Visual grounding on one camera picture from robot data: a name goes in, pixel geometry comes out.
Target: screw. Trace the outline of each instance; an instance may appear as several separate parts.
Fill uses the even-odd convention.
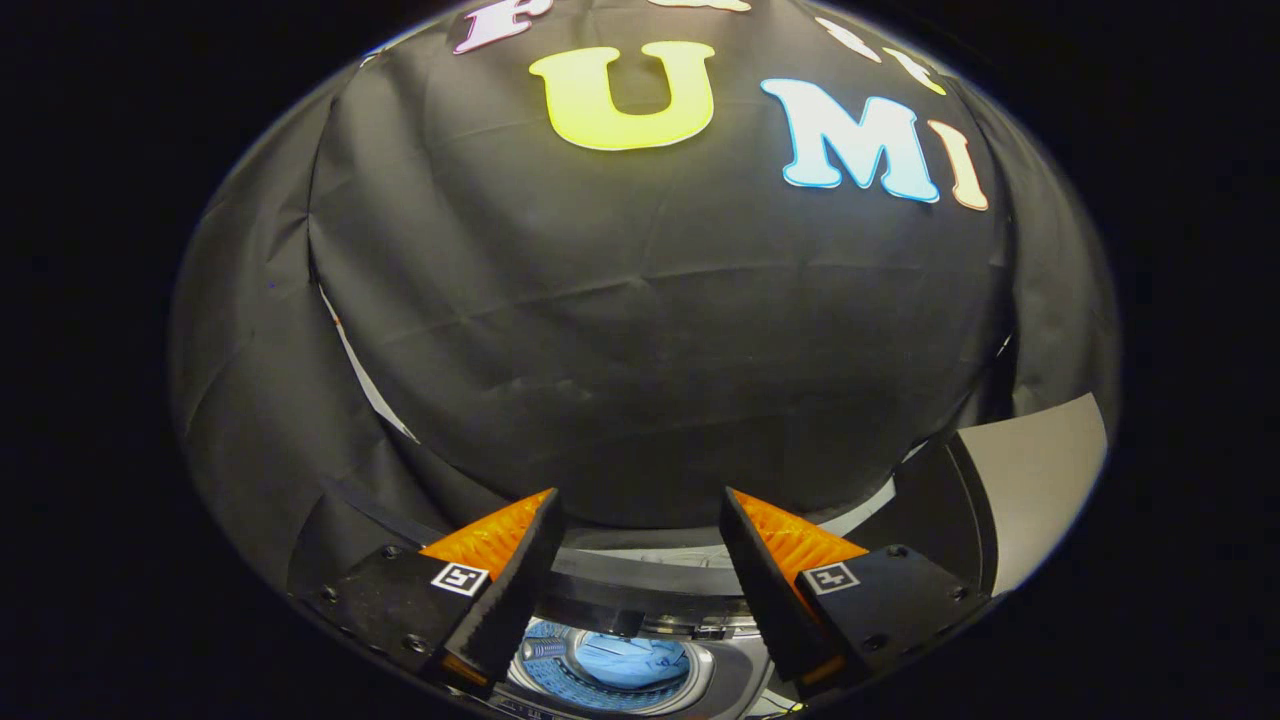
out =
[[[863,641],[863,650],[868,652],[876,652],[877,650],[888,644],[888,638],[881,634],[870,635]]]
[[[413,652],[426,652],[426,642],[417,635],[404,635],[404,648]]]

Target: black background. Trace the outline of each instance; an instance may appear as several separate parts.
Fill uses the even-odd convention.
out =
[[[1275,470],[1228,465],[1263,457],[1249,433],[1277,427],[1228,407],[1262,398],[1265,373],[1239,361],[1275,325],[1275,231],[1245,217],[1270,210],[1249,197],[1268,182],[1249,135],[1272,101],[1262,17],[937,5],[850,6],[1000,99],[1079,186],[1117,270],[1126,411],[1105,482],[1042,571],[824,716],[1277,716],[1261,614],[1238,602],[1270,582],[1274,534],[1245,511],[1274,503],[1251,484]],[[10,525],[4,716],[451,714],[315,632],[239,562],[189,491],[164,374],[173,277],[227,170],[315,83],[439,6],[122,1],[4,22],[6,234],[27,270],[8,315],[29,332],[10,341],[12,415],[32,436],[10,436],[28,457],[5,465],[31,515]]]

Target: letter m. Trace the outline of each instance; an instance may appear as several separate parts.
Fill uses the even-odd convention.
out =
[[[855,120],[827,91],[812,82],[774,78],[760,88],[782,102],[791,127],[795,160],[782,177],[801,187],[836,187],[841,173],[827,163],[831,145],[858,187],[876,179],[881,158],[888,169],[881,184],[891,195],[937,202],[941,193],[929,182],[929,169],[915,136],[915,113],[884,97],[868,97],[861,122]]]

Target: letter u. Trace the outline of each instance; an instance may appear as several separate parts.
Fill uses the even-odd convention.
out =
[[[609,92],[614,47],[585,47],[548,55],[529,67],[547,85],[547,110],[556,133],[591,150],[660,147],[687,140],[712,122],[712,85],[704,60],[716,54],[700,42],[650,42],[640,49],[662,60],[671,105],[648,115],[620,113]]]

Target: black fabric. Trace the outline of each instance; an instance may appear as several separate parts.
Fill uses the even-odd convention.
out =
[[[878,489],[1004,340],[1005,200],[977,213],[788,186],[786,117],[759,82],[809,79],[855,113],[887,95],[979,137],[957,99],[852,55],[792,3],[678,17],[557,3],[458,56],[445,22],[343,91],[311,247],[361,363],[421,439],[401,443],[420,474],[438,456],[503,498],[561,487],[572,518],[622,528],[709,525],[727,482],[818,511]],[[655,38],[716,49],[704,132],[630,152],[553,132],[534,60],[616,46],[620,109],[655,111],[664,73],[639,54]],[[991,177],[980,143],[973,155]]]
[[[954,416],[1014,310],[1015,411],[1093,389],[1114,428],[1114,301],[1088,219],[963,81],[934,73],[938,96],[774,0],[745,14],[558,0],[456,56],[479,5],[300,102],[232,172],[184,261],[175,425],[206,503],[276,587],[306,524],[334,561],[385,533],[324,519],[346,502],[334,487],[436,532],[547,487],[577,528],[707,528],[724,484],[832,514]],[[616,46],[618,108],[650,113],[669,101],[639,53],[654,40],[716,49],[705,131],[625,152],[556,136],[534,60]],[[870,95],[910,106],[942,200],[787,184],[786,115],[759,87],[772,77],[855,115]],[[989,210],[952,201],[925,119],[969,138]],[[321,286],[420,442],[365,398]]]

